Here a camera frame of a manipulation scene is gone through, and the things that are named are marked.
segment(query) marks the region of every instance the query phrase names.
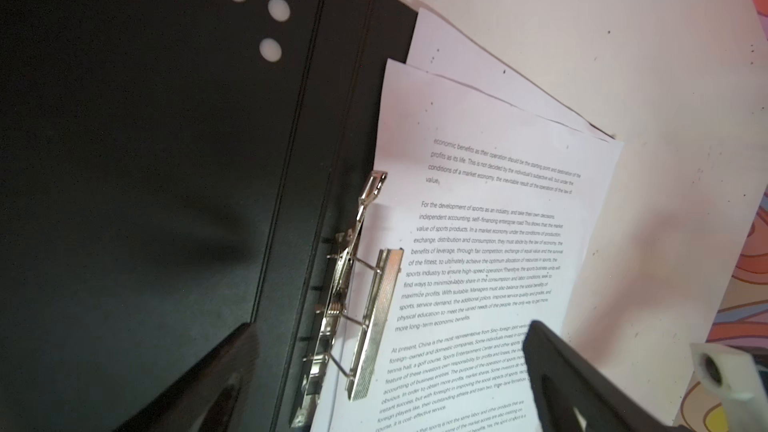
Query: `white table surface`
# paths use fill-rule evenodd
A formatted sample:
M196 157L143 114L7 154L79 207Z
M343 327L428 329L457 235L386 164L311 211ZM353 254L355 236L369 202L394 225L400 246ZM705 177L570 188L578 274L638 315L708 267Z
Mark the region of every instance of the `white table surface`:
M751 0L403 1L624 142L563 336L671 423L768 182Z

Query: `black plastic piece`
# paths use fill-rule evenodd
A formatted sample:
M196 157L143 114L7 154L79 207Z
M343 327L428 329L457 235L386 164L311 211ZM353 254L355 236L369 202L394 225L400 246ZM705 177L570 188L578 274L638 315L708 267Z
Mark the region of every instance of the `black plastic piece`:
M523 353L543 432L581 432L574 408L590 432L689 432L659 423L542 322L531 322Z
M115 432L237 430L259 357L256 328L242 324Z

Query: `metal clip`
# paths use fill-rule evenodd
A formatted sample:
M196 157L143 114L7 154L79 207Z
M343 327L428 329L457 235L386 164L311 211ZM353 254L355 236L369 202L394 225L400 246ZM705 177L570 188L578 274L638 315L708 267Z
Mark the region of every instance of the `metal clip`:
M291 427L304 427L312 423L329 362L333 362L346 378L347 396L350 400L359 400L368 395L403 256L401 248L382 249L375 266L357 257L366 210L379 196L385 180L386 172L371 172L358 198L355 224L348 231L336 234L337 252L329 256L336 260L336 266L333 269L327 299L316 306L316 314L322 316L320 327L317 336L313 336L310 342L312 354L305 358L301 389ZM346 310L347 293L355 262L374 272L361 321L348 316ZM342 318L360 327L349 370L344 370L339 361L331 355Z

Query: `white plastic part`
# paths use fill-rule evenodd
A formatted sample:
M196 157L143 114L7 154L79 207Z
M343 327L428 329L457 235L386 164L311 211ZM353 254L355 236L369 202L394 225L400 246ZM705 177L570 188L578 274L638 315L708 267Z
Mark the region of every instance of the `white plastic part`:
M691 344L694 370L701 384L722 402L729 432L768 430L768 396L752 355L722 344ZM707 370L711 358L720 383Z

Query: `stack of paper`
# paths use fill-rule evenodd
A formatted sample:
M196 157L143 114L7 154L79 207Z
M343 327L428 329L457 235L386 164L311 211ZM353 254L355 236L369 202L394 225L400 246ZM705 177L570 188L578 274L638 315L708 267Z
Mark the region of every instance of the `stack of paper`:
M374 167L389 177L359 254L402 247L402 272L368 397L329 369L312 430L533 431L522 340L533 319L560 331L621 147L420 10L407 65L387 63Z

